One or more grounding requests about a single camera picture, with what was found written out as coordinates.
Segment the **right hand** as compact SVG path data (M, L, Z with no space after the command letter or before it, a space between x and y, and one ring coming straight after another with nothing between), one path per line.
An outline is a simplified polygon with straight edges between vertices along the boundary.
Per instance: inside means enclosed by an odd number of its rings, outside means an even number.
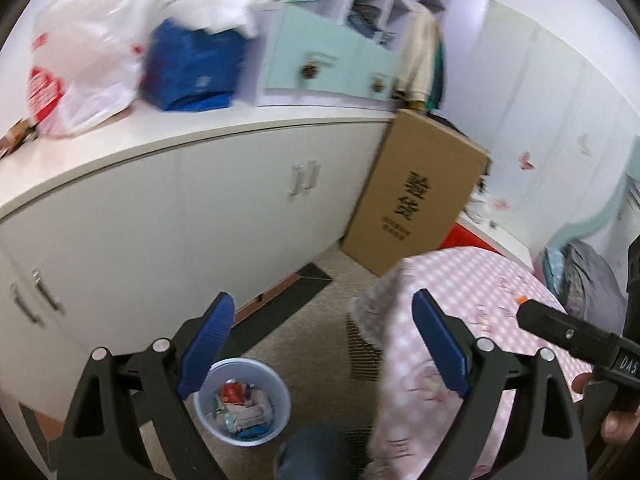
M580 394L582 400L575 404L580 420L585 418L585 402L599 399L601 396L600 382L596 381L593 374L582 373L572 381L572 390ZM639 426L639 409L616 408L611 410L603 419L600 436L607 444L621 446L626 444L636 432Z

